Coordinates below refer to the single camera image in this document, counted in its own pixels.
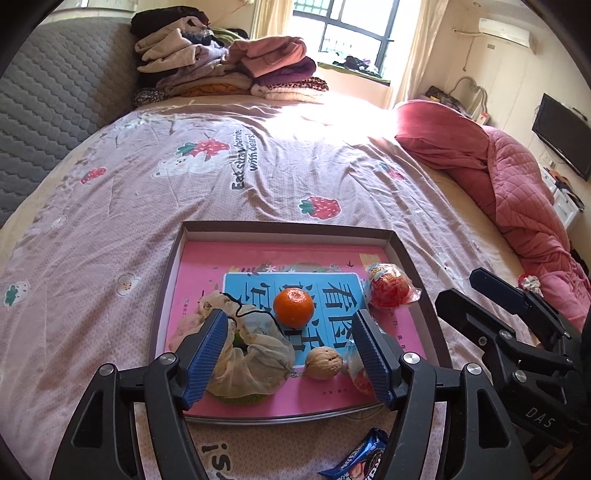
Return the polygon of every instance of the curtain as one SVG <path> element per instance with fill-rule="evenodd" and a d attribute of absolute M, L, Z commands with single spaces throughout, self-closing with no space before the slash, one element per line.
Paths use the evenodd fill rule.
<path fill-rule="evenodd" d="M 396 15 L 396 22 L 400 19 L 400 24 L 395 23 L 393 29 L 392 45 L 396 48 L 388 59 L 390 63 L 396 62 L 397 68 L 389 69 L 390 88 L 384 108 L 392 109 L 417 94 L 448 1 L 420 0 L 419 4 L 416 0 L 401 0 Z M 415 25 L 414 32 L 409 31 L 408 25 Z"/>
<path fill-rule="evenodd" d="M 287 35 L 293 9 L 293 0 L 258 0 L 252 38 Z"/>

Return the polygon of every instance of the window frame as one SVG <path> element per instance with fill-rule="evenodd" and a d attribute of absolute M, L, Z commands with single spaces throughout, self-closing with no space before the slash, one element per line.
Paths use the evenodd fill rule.
<path fill-rule="evenodd" d="M 326 35 L 326 27 L 328 25 L 334 25 L 335 27 L 344 28 L 346 30 L 350 30 L 356 33 L 360 33 L 367 37 L 374 38 L 379 40 L 379 50 L 376 59 L 374 60 L 374 65 L 376 65 L 379 74 L 381 75 L 384 71 L 384 59 L 386 58 L 386 51 L 388 49 L 388 45 L 393 40 L 390 39 L 392 35 L 392 28 L 394 26 L 394 19 L 396 19 L 396 13 L 398 12 L 398 4 L 400 0 L 391 0 L 392 1 L 392 8 L 390 10 L 390 15 L 388 17 L 388 23 L 386 24 L 386 30 L 383 35 L 378 35 L 369 30 L 365 30 L 363 28 L 356 27 L 354 25 L 349 25 L 348 23 L 344 23 L 341 19 L 343 18 L 343 11 L 345 10 L 345 4 L 348 0 L 343 0 L 343 4 L 340 7 L 339 17 L 337 19 L 333 19 L 330 17 L 330 13 L 332 12 L 333 6 L 335 4 L 335 0 L 330 0 L 328 9 L 326 11 L 326 15 L 318 15 L 312 14 L 308 12 L 302 12 L 300 10 L 296 10 L 295 8 L 292 10 L 292 14 L 295 17 L 304 17 L 309 18 L 310 20 L 318 20 L 324 23 L 324 30 L 322 31 L 322 37 L 320 38 L 320 45 L 319 48 L 322 48 L 322 44 L 324 43 L 324 36 Z"/>

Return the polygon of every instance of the screw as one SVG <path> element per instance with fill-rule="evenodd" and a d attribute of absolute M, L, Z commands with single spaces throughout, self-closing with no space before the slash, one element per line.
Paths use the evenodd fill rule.
<path fill-rule="evenodd" d="M 158 361 L 163 365 L 170 365 L 177 359 L 174 353 L 163 353 L 158 357 Z"/>
<path fill-rule="evenodd" d="M 527 375 L 523 370 L 515 370 L 513 372 L 513 376 L 520 383 L 525 383 L 525 381 L 527 380 Z"/>
<path fill-rule="evenodd" d="M 466 370 L 472 375 L 480 375 L 482 373 L 482 367 L 478 364 L 468 364 Z"/>
<path fill-rule="evenodd" d="M 115 370 L 115 367 L 113 367 L 113 365 L 111 365 L 111 364 L 104 364 L 102 367 L 99 368 L 99 373 L 103 377 L 107 377 L 108 375 L 110 375 L 111 373 L 113 373 L 113 370 Z"/>
<path fill-rule="evenodd" d="M 406 363 L 411 364 L 411 365 L 417 364 L 421 360 L 421 357 L 419 357 L 416 353 L 413 353 L 413 352 L 405 353 L 402 356 L 402 358 Z"/>

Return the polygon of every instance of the television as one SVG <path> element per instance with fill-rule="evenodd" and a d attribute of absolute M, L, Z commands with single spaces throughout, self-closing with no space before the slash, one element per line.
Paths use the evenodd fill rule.
<path fill-rule="evenodd" d="M 544 94 L 532 130 L 579 176 L 591 175 L 591 127 L 570 108 Z"/>

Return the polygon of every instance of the walnut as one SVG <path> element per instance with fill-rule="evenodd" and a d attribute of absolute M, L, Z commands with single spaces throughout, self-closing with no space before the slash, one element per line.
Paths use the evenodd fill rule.
<path fill-rule="evenodd" d="M 316 380 L 328 380 L 339 373 L 343 366 L 343 357 L 329 346 L 317 346 L 306 357 L 304 373 Z"/>

